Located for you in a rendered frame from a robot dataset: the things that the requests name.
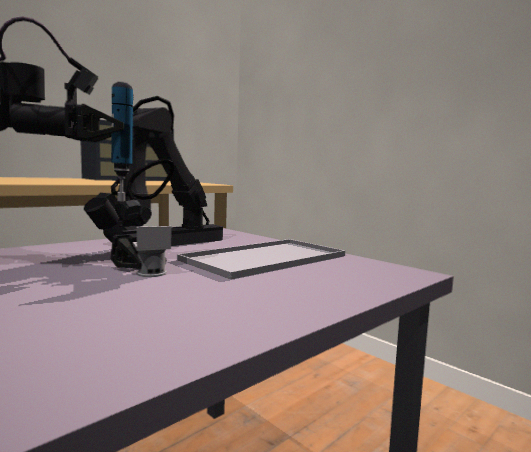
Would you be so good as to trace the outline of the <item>white l-shaped bracket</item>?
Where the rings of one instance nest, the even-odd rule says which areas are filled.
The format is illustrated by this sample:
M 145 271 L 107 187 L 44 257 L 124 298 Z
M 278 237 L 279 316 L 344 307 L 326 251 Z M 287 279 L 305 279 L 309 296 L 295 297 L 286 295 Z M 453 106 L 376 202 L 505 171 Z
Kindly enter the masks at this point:
M 137 227 L 137 251 L 171 249 L 171 226 Z

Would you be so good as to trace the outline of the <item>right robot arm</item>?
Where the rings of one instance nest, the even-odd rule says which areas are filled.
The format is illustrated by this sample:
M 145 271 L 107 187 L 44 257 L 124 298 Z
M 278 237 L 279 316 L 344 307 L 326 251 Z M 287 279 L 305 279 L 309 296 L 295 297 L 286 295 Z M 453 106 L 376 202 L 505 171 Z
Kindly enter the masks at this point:
M 73 85 L 91 94 L 98 76 L 82 68 Z M 10 97 L 9 97 L 10 95 Z M 0 131 L 13 128 L 18 133 L 43 134 L 38 121 L 41 103 L 45 100 L 44 68 L 20 62 L 0 62 Z

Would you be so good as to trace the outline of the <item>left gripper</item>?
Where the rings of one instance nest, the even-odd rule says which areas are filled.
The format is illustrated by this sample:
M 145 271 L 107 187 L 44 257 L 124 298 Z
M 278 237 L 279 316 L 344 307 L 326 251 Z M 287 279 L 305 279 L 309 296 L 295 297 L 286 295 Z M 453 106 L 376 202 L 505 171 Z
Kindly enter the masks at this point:
M 142 263 L 137 256 L 138 251 L 132 245 L 132 242 L 137 242 L 135 219 L 123 220 L 122 228 L 117 228 L 112 234 L 111 240 L 114 235 L 120 236 L 114 236 L 114 240 L 112 240 L 111 261 L 119 268 L 141 269 Z

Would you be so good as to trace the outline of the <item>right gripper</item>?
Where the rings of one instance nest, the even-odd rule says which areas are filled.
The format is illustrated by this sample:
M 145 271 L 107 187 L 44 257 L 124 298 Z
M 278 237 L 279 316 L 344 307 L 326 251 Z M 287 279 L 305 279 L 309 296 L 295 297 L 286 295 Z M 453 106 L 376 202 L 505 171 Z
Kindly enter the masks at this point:
M 73 85 L 73 81 L 75 80 L 78 74 L 79 71 L 76 70 L 69 83 L 65 83 L 65 89 L 67 90 L 67 101 L 65 102 L 65 107 L 43 105 L 40 106 L 38 111 L 38 121 L 40 123 L 40 128 L 43 134 L 49 134 L 53 136 L 65 136 L 66 138 L 71 138 L 79 141 L 99 142 L 112 137 L 112 133 L 123 130 L 123 122 L 107 114 L 104 114 L 86 104 L 77 104 L 77 87 Z M 74 114 L 71 114 L 73 113 L 73 111 Z M 100 118 L 114 123 L 115 127 L 100 130 Z

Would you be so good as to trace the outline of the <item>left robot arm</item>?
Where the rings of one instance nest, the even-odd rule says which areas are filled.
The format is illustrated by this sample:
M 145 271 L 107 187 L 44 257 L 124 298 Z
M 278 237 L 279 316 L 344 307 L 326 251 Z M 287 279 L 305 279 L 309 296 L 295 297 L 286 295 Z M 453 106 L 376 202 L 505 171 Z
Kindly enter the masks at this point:
M 195 179 L 188 170 L 174 142 L 170 130 L 171 126 L 171 114 L 164 107 L 137 108 L 133 112 L 132 164 L 129 164 L 129 172 L 123 179 L 123 192 L 127 192 L 127 183 L 130 177 L 141 167 L 146 166 L 148 143 L 159 160 L 169 159 L 175 165 L 174 173 L 170 179 L 171 192 L 179 205 L 183 206 L 183 224 L 181 227 L 171 227 L 171 234 L 223 230 L 223 226 L 203 225 L 203 207 L 207 207 L 206 195 L 199 180 Z M 150 130 L 153 130 L 151 132 L 154 132 L 154 135 L 149 133 Z M 146 171 L 134 179 L 131 190 L 134 194 L 148 196 Z M 122 218 L 118 216 L 120 204 L 122 204 L 120 215 L 123 220 L 136 218 L 136 227 L 142 227 L 151 218 L 151 200 L 138 198 L 130 200 L 129 197 L 125 196 L 125 201 L 117 201 L 115 195 L 111 193 L 99 193 L 84 206 L 84 211 L 97 228 L 103 230 L 104 236 L 111 243 L 113 232 L 122 227 Z

